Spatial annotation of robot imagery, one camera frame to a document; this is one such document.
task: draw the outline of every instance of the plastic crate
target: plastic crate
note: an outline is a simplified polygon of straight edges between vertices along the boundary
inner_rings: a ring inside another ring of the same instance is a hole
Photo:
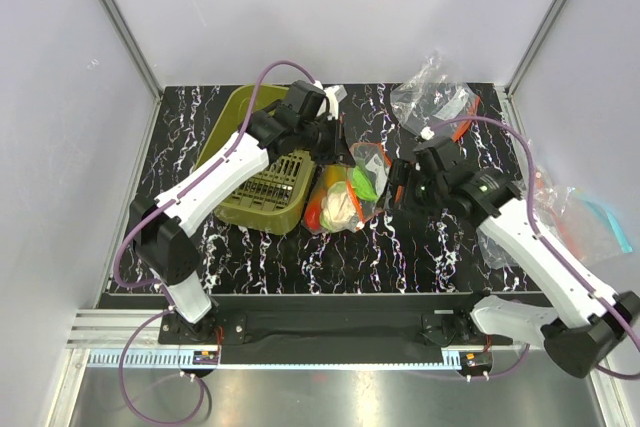
[[[261,86],[254,111],[284,98],[287,90],[275,85]],[[229,96],[196,167],[209,160],[237,130],[247,112],[252,91],[253,85],[245,85]],[[229,224],[286,234],[300,222],[314,170],[315,163],[307,152],[285,155],[234,190],[214,209],[214,214]]]

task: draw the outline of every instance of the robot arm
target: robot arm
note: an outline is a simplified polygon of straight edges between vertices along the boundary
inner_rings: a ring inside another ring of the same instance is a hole
[[[213,333],[207,324],[212,302],[200,284],[196,272],[200,255],[190,238],[233,190],[296,149],[309,151],[317,164],[355,165],[337,118],[338,103],[345,95],[342,87],[323,91],[307,82],[294,82],[283,100],[251,115],[246,133],[228,157],[238,133],[172,189],[155,199],[137,196],[131,203],[130,230],[159,205],[176,200],[140,231],[133,246],[162,281],[195,338],[204,340]],[[215,172],[202,177],[214,165]]]
[[[497,169],[466,161],[450,139],[426,142],[415,150],[416,162],[393,162],[384,207],[425,216],[442,209],[466,219],[504,248],[536,282],[553,307],[541,308],[482,296],[457,325],[544,347],[563,370],[586,376],[625,337],[602,304],[539,241],[529,225],[519,190]],[[589,272],[544,226],[541,234],[595,288],[597,295],[633,323],[640,299],[617,294]]]

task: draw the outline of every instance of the marble pattern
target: marble pattern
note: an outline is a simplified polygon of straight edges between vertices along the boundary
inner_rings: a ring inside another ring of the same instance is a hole
[[[381,142],[391,158],[408,158],[413,136],[391,114],[390,84],[347,85],[341,103],[349,144]],[[480,115],[502,119],[491,84],[471,84]],[[184,179],[235,86],[169,87],[144,163],[138,192],[154,197]],[[495,126],[473,125],[460,143],[480,167],[519,176],[507,136]],[[312,235],[298,225],[276,236],[227,225],[209,216],[193,237],[202,255],[206,290],[237,294],[454,292],[478,289],[528,290],[535,285],[521,269],[489,269],[475,231],[444,213],[416,222],[382,213],[357,233]],[[149,273],[129,251],[126,280]],[[113,283],[110,292],[121,292]]]

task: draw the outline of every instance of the white panel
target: white panel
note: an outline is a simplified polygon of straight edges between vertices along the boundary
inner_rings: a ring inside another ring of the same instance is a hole
[[[117,0],[161,83],[247,83],[288,58],[323,81],[402,81],[439,48],[505,83],[551,0]],[[291,80],[275,72],[274,80]]]
[[[0,425],[40,426],[152,99],[98,0],[0,0]]]
[[[638,0],[569,0],[516,97],[539,159],[559,182],[608,204],[636,250],[639,33]],[[640,293],[637,252],[593,270],[619,292]],[[629,341],[611,361],[623,372],[640,370]],[[640,424],[640,382],[623,385]]]

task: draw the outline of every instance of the clear plastic bag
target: clear plastic bag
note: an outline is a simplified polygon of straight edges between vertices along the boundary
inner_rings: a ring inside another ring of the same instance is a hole
[[[633,249],[613,214],[573,187],[554,186],[536,173],[535,212],[549,231],[586,267]],[[513,258],[478,231],[478,245],[492,269],[514,266]]]
[[[314,234],[356,232],[379,212],[391,162],[380,144],[354,144],[351,154],[356,167],[325,167],[311,192],[302,225]]]
[[[426,59],[420,72],[391,92],[393,113],[400,125],[416,136],[443,120],[475,115],[479,102],[467,84],[451,79],[451,67],[444,64],[438,52]],[[441,134],[457,141],[470,124],[448,125]]]

